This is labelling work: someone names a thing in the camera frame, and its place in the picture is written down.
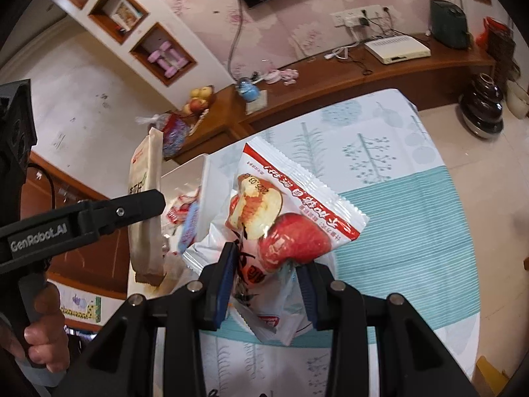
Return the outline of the person's left hand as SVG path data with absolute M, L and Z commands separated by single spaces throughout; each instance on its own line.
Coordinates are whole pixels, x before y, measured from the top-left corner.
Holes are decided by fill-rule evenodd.
M 41 317 L 24 330 L 29 359 L 51 373 L 63 372 L 69 368 L 70 353 L 58 288 L 48 282 L 35 298 L 34 308 Z

